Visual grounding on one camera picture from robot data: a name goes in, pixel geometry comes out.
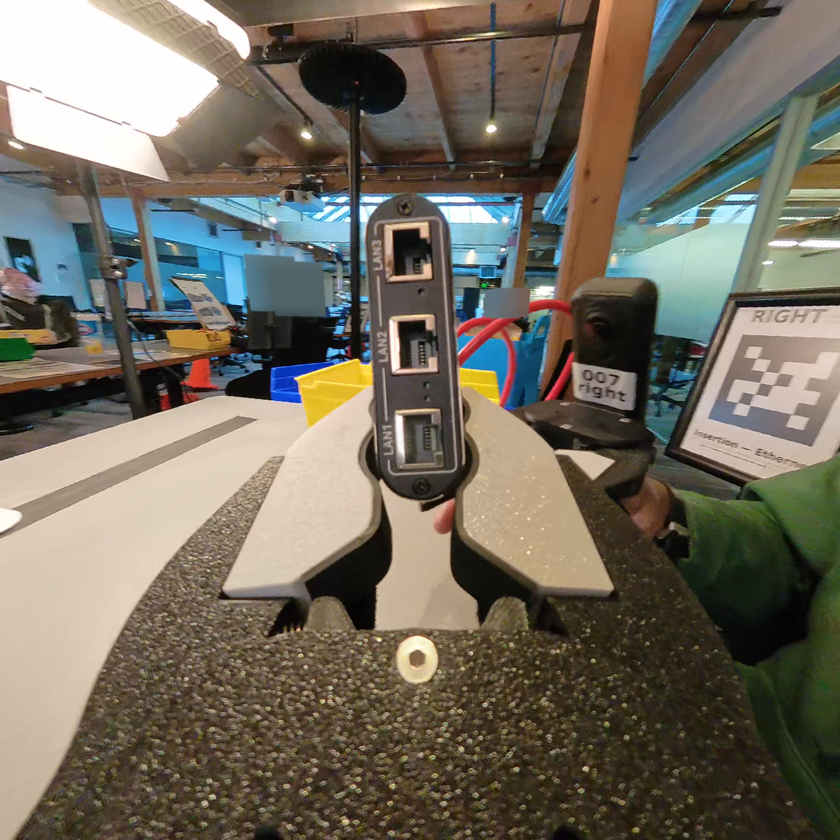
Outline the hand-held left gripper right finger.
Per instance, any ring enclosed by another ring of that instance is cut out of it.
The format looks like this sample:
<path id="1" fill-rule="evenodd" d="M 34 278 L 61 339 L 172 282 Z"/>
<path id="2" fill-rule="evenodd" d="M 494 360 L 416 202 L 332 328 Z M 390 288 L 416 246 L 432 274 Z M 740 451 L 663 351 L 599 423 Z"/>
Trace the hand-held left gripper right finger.
<path id="1" fill-rule="evenodd" d="M 499 600 L 539 625 L 550 599 L 604 601 L 614 583 L 552 447 L 472 387 L 470 466 L 456 493 L 451 571 L 483 625 Z"/>

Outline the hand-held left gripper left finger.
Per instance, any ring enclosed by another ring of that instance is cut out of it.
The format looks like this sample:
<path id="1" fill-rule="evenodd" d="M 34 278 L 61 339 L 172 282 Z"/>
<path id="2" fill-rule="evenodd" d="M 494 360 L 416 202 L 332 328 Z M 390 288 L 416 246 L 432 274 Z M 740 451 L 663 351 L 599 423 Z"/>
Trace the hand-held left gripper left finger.
<path id="1" fill-rule="evenodd" d="M 356 628 L 375 627 L 392 527 L 376 468 L 372 394 L 333 410 L 288 449 L 223 584 L 230 600 L 331 597 Z"/>

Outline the yellow plastic bin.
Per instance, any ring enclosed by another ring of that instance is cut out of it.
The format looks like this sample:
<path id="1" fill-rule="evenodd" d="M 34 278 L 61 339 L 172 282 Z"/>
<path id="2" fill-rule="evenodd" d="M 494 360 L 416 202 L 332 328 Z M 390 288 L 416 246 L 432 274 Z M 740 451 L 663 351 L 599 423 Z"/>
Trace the yellow plastic bin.
<path id="1" fill-rule="evenodd" d="M 500 389 L 494 371 L 461 369 L 460 384 L 474 388 L 493 403 L 500 402 Z M 358 360 L 321 368 L 296 377 L 308 425 L 312 426 L 333 410 L 347 403 L 372 385 L 372 368 Z"/>

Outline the black ethernet port box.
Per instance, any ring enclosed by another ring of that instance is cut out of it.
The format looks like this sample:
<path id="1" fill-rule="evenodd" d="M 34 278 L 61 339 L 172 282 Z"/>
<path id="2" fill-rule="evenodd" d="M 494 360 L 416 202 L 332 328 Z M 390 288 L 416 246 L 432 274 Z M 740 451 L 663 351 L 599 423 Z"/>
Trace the black ethernet port box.
<path id="1" fill-rule="evenodd" d="M 426 198 L 395 196 L 371 215 L 365 252 L 376 468 L 430 506 L 468 466 L 448 224 Z"/>

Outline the person's right hand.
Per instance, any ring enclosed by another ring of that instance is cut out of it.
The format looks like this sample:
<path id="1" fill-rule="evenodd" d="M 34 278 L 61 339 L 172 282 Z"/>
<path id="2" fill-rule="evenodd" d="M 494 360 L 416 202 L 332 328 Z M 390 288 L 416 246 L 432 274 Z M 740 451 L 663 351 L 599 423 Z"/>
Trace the person's right hand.
<path id="1" fill-rule="evenodd" d="M 638 493 L 620 500 L 621 506 L 647 538 L 656 538 L 669 523 L 671 496 L 663 482 L 646 477 Z M 455 521 L 456 500 L 448 500 L 438 507 L 434 530 L 438 534 L 451 531 Z"/>

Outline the blue plastic bin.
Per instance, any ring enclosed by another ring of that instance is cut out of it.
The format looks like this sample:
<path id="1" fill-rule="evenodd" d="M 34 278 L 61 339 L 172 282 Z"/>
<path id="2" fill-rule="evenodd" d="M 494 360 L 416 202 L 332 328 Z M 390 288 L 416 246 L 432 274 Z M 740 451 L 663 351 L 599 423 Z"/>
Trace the blue plastic bin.
<path id="1" fill-rule="evenodd" d="M 298 377 L 334 366 L 324 361 L 309 364 L 278 365 L 270 370 L 269 397 L 273 402 L 301 404 Z"/>

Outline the framed tag sign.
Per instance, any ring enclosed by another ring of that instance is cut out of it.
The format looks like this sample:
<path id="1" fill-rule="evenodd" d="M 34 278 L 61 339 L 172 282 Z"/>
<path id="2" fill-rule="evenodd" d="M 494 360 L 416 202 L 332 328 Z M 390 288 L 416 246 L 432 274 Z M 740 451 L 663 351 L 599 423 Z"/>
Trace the framed tag sign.
<path id="1" fill-rule="evenodd" d="M 732 293 L 665 453 L 741 487 L 839 446 L 839 289 Z"/>

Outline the grey tape strip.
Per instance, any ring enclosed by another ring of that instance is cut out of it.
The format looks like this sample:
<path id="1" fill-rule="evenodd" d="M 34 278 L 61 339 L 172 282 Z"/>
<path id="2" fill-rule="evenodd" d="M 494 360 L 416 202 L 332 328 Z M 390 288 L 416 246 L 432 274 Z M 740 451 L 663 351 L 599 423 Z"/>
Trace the grey tape strip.
<path id="1" fill-rule="evenodd" d="M 4 513 L 14 511 L 17 519 L 14 524 L 2 526 L 2 532 L 26 528 L 255 422 L 256 419 L 253 417 L 234 416 L 222 423 L 216 423 L 172 443 L 152 449 L 148 453 L 130 458 L 93 476 L 72 482 L 68 486 L 27 501 L 16 508 L 3 509 Z"/>

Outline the yellow parts tray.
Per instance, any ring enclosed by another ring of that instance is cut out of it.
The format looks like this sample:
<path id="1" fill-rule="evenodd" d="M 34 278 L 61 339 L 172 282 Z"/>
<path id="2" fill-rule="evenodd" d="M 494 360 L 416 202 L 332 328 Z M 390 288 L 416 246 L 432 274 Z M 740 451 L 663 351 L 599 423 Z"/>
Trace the yellow parts tray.
<path id="1" fill-rule="evenodd" d="M 173 349 L 210 352 L 230 346 L 229 331 L 207 329 L 173 329 L 165 331 L 165 338 Z"/>

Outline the printed instruction sheet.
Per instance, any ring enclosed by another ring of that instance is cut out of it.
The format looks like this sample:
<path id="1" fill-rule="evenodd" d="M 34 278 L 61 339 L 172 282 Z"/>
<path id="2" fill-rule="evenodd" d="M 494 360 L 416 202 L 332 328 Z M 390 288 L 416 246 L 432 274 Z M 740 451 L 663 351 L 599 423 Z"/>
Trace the printed instruction sheet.
<path id="1" fill-rule="evenodd" d="M 236 326 L 230 311 L 202 280 L 176 275 L 171 282 L 189 300 L 202 329 L 221 332 Z"/>

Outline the light stand pole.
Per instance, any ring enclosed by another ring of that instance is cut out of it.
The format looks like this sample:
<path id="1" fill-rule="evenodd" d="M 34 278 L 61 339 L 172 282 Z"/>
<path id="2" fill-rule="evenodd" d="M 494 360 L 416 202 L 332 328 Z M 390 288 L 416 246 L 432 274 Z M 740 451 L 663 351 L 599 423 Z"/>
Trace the light stand pole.
<path id="1" fill-rule="evenodd" d="M 77 184 L 91 217 L 91 236 L 98 255 L 98 266 L 111 312 L 112 329 L 120 357 L 125 393 L 129 399 L 134 420 L 146 417 L 147 410 L 140 379 L 140 372 L 133 355 L 130 324 L 125 311 L 120 282 L 125 279 L 128 264 L 112 252 L 109 228 L 104 220 L 98 192 L 95 167 L 84 161 L 77 162 Z"/>

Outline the studio light panel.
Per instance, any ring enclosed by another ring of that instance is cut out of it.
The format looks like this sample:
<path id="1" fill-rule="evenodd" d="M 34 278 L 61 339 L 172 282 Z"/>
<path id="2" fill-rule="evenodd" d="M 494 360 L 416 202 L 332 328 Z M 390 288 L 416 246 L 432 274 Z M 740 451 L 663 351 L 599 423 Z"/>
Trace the studio light panel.
<path id="1" fill-rule="evenodd" d="M 1 2 L 2 153 L 51 152 L 168 182 L 171 138 L 224 82 L 245 28 L 209 2 Z"/>

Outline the wooden post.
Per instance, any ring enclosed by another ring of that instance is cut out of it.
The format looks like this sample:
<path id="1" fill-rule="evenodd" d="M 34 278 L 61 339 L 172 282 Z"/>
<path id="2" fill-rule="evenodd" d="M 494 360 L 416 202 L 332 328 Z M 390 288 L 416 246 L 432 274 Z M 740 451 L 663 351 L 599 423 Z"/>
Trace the wooden post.
<path id="1" fill-rule="evenodd" d="M 657 2 L 603 1 L 598 9 L 554 294 L 563 302 L 606 270 Z"/>

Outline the aluminium frame post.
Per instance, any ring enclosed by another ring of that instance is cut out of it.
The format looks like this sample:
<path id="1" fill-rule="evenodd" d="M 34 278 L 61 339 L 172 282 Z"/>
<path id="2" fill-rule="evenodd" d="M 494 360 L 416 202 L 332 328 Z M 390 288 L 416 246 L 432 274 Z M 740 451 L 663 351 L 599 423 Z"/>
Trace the aluminium frame post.
<path id="1" fill-rule="evenodd" d="M 755 291 L 760 284 L 763 262 L 767 258 L 794 174 L 815 115 L 818 96 L 792 98 L 784 111 L 776 135 L 770 165 L 765 171 L 749 234 L 744 242 L 738 268 L 738 288 Z"/>

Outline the black overhead mount pole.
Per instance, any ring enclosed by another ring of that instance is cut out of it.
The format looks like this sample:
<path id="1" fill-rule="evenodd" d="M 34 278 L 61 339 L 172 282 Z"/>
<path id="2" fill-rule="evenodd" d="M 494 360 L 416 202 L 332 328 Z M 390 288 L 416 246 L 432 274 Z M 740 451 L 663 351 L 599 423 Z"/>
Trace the black overhead mount pole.
<path id="1" fill-rule="evenodd" d="M 382 52 L 339 42 L 309 48 L 299 61 L 299 75 L 318 102 L 349 116 L 350 351 L 361 361 L 361 118 L 363 113 L 375 116 L 396 109 L 406 95 L 406 77 Z"/>

